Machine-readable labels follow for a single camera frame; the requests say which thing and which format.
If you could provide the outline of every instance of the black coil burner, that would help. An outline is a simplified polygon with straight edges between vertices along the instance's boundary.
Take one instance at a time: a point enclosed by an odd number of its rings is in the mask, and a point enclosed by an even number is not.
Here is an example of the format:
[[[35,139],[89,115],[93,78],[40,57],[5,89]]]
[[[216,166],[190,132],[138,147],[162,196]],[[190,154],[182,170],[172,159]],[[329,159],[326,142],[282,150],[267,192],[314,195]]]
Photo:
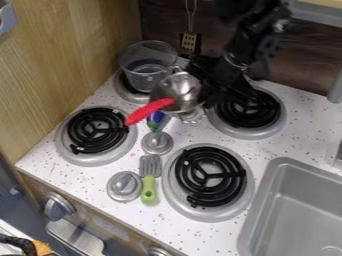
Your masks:
[[[110,108],[82,110],[67,126],[69,138],[74,143],[70,145],[72,152],[92,154],[121,145],[129,132],[124,121],[121,113]]]
[[[232,97],[215,106],[222,121],[233,127],[259,128],[276,122],[280,116],[280,104],[268,93],[254,90],[249,102]]]
[[[215,172],[208,173],[208,166],[214,166]],[[184,150],[176,162],[175,175],[189,193],[187,200],[192,207],[228,204],[243,192],[247,183],[246,170],[239,161],[214,147]]]

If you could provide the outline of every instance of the sink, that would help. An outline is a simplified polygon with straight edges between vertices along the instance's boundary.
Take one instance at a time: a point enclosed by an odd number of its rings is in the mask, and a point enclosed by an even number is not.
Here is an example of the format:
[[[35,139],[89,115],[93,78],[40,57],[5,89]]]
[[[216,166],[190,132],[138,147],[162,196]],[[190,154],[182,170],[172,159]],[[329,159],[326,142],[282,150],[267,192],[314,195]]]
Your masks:
[[[342,177],[272,160],[237,246],[241,256],[342,256]]]

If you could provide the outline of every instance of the gray spatula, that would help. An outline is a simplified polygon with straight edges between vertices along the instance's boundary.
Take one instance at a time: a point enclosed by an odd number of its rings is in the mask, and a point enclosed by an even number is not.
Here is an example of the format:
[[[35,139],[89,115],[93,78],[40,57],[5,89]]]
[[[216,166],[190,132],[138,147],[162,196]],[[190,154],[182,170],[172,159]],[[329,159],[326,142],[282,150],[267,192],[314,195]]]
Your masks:
[[[146,205],[158,203],[155,178],[161,175],[161,159],[159,155],[144,155],[140,157],[139,174],[143,177],[144,188],[141,200]]]

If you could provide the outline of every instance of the stove knob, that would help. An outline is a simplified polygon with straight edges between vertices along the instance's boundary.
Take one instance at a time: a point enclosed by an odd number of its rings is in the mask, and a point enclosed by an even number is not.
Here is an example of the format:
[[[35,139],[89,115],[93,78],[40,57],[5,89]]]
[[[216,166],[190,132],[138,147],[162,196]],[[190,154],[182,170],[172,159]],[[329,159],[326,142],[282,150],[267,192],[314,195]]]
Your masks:
[[[172,256],[172,254],[168,253],[164,249],[151,247],[147,250],[147,256]]]
[[[141,141],[145,153],[164,155],[173,148],[173,139],[166,132],[150,132]]]
[[[51,221],[58,221],[66,215],[71,215],[76,212],[72,204],[57,193],[49,192],[47,199],[44,214]]]
[[[107,183],[108,195],[122,203],[137,199],[141,195],[142,188],[141,177],[130,171],[115,174]]]

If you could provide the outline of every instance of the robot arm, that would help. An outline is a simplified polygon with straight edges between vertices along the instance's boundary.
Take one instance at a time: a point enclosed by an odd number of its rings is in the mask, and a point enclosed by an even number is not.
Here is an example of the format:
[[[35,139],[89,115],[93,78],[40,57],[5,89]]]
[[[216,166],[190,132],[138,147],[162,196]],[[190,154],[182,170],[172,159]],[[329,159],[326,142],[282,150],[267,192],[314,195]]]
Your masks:
[[[224,95],[244,102],[252,99],[253,88],[243,71],[254,62],[267,62],[273,57],[291,17],[291,11],[280,0],[215,0],[215,3],[221,17],[243,16],[222,57],[195,56],[187,67],[189,73],[207,85],[202,94],[208,98],[206,108]]]
[[[255,1],[226,47],[227,60],[241,69],[273,57],[291,12],[280,0]]]

